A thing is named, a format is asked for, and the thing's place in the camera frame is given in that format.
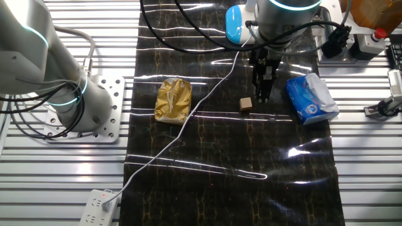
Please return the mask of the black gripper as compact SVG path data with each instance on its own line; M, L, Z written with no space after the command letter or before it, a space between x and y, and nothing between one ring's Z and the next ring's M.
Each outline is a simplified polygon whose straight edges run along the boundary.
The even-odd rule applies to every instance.
M251 51L249 64L253 67L253 85L257 100L267 102L271 95L276 71L281 63L282 56L270 53L265 48ZM261 82L263 81L263 99L261 96Z

